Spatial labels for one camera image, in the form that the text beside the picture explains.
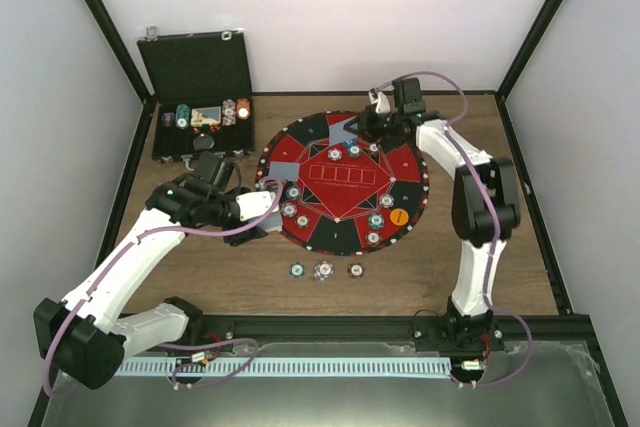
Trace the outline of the orange round button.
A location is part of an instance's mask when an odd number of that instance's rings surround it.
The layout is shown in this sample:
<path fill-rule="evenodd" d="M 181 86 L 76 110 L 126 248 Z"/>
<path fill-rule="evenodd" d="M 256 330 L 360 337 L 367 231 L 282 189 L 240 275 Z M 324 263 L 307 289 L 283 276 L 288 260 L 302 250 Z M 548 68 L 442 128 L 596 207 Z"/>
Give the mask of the orange round button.
<path fill-rule="evenodd" d="M 395 208 L 390 212 L 389 218 L 392 224 L 404 226 L 409 222 L 409 213 L 403 208 Z"/>

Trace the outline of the blue card top seat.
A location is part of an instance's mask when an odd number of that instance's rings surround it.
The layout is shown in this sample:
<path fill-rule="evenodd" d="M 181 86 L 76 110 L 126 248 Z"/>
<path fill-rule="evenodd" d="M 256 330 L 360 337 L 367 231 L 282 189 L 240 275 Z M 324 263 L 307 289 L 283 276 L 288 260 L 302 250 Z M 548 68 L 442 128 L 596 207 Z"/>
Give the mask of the blue card top seat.
<path fill-rule="evenodd" d="M 330 115 L 327 117 L 329 125 L 329 146 L 341 144 L 358 138 L 357 133 L 345 129 L 345 125 L 356 119 L 354 114 Z"/>

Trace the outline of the brown poker chip stack table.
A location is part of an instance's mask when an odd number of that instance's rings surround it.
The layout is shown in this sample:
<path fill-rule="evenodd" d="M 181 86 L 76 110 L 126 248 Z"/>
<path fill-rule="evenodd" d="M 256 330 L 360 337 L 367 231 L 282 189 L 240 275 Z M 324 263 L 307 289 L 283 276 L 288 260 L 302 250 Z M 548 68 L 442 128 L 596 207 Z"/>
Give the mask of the brown poker chip stack table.
<path fill-rule="evenodd" d="M 364 268 L 359 263 L 352 263 L 348 267 L 348 275 L 351 278 L 360 278 L 364 274 Z"/>

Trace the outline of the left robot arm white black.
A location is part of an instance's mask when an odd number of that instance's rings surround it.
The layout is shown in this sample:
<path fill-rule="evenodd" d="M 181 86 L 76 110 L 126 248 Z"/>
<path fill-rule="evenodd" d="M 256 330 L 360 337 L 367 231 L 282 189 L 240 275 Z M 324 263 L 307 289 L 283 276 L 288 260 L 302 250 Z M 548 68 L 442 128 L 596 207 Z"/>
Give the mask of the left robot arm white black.
<path fill-rule="evenodd" d="M 197 352 L 204 339 L 201 311 L 179 298 L 122 318 L 133 294 L 187 236 L 234 237 L 278 210 L 284 184 L 268 177 L 257 190 L 228 195 L 198 179 L 157 187 L 134 226 L 83 282 L 61 300 L 44 299 L 34 326 L 44 360 L 43 389 L 58 397 L 52 370 L 89 389 L 108 382 L 124 361 L 149 349 Z"/>

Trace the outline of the green poker chip stack table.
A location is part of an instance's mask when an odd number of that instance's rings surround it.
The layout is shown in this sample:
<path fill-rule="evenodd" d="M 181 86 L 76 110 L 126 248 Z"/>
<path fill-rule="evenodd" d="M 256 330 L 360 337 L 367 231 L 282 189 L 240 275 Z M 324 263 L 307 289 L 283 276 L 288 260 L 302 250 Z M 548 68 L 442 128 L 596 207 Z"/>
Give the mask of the green poker chip stack table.
<path fill-rule="evenodd" d="M 294 278 L 300 278 L 305 275 L 305 266 L 301 263 L 293 263 L 289 268 L 289 273 Z"/>

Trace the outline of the blue card seat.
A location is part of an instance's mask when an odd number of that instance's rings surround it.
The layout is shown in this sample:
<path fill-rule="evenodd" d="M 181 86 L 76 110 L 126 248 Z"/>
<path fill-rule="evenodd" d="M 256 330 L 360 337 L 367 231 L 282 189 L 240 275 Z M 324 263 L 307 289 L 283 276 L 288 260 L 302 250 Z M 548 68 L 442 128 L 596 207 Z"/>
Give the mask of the blue card seat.
<path fill-rule="evenodd" d="M 276 179 L 295 182 L 299 178 L 300 164 L 297 162 L 272 161 L 269 175 Z"/>
<path fill-rule="evenodd" d="M 345 125 L 356 119 L 354 114 L 330 115 L 327 117 L 329 125 L 329 146 L 341 144 L 358 138 L 357 133 L 345 129 Z"/>

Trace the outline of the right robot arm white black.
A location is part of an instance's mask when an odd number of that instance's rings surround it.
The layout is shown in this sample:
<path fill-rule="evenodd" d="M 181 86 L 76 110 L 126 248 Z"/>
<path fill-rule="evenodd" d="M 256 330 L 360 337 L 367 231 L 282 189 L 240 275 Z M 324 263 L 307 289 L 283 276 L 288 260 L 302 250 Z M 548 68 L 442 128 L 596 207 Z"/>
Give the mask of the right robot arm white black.
<path fill-rule="evenodd" d="M 521 213 L 513 162 L 496 158 L 466 141 L 453 123 L 425 109 L 395 113 L 369 105 L 356 121 L 359 134 L 380 139 L 396 134 L 415 139 L 419 151 L 435 160 L 452 178 L 451 221 L 461 240 L 456 285 L 443 316 L 447 343 L 458 350 L 472 346 L 488 332 L 497 266 Z"/>

